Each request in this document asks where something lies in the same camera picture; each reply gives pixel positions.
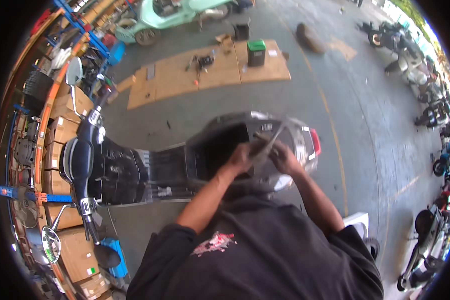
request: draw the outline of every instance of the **red taillight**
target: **red taillight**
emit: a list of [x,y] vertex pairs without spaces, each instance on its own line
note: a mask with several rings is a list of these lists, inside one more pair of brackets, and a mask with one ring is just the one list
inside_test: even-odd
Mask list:
[[315,156],[319,156],[322,153],[322,147],[320,146],[320,140],[318,139],[317,131],[310,128],[310,134],[312,135],[313,149],[315,150]]

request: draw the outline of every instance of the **side mirror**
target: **side mirror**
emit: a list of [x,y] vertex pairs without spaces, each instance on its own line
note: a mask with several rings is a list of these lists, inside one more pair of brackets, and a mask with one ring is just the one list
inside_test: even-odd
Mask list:
[[75,86],[82,81],[83,77],[84,67],[82,65],[82,60],[79,57],[72,58],[66,69],[65,82],[72,88],[73,111],[80,119],[83,119],[83,116],[77,112],[77,105],[75,104]]
[[65,208],[68,208],[68,207],[72,207],[72,205],[67,204],[67,205],[62,206],[62,209],[60,209],[60,212],[58,213],[58,216],[56,217],[55,221],[53,222],[52,227],[43,226],[43,228],[42,228],[43,250],[45,251],[45,255],[46,255],[47,259],[52,264],[56,264],[57,261],[59,261],[60,250],[62,249],[62,244],[60,243],[60,238],[55,231],[57,230],[57,227],[59,226],[60,217],[62,216],[63,211],[65,210]]
[[62,244],[57,233],[49,226],[42,228],[42,246],[48,260],[52,264],[56,264],[59,261]]

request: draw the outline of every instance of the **battery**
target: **battery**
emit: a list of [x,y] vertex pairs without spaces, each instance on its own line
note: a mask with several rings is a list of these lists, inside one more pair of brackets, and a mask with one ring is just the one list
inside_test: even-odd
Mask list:
[[265,64],[265,51],[267,49],[264,40],[248,41],[246,46],[248,49],[248,66],[263,66]]

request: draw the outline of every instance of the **man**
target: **man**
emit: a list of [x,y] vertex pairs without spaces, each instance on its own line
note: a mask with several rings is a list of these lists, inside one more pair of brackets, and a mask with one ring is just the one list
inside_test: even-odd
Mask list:
[[296,183],[309,217],[258,197],[222,203],[252,166],[249,143],[154,234],[127,299],[383,299],[371,254],[353,226],[277,141],[270,158]]

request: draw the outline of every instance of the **teal scooter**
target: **teal scooter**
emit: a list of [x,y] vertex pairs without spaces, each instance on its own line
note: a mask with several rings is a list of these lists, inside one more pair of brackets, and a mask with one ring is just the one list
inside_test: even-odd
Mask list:
[[140,4],[138,21],[124,19],[115,29],[115,36],[125,43],[137,42],[142,46],[150,46],[160,38],[160,30],[177,27],[197,20],[200,30],[202,21],[212,19],[223,20],[232,13],[231,0],[181,0],[162,5],[161,0],[143,0]]

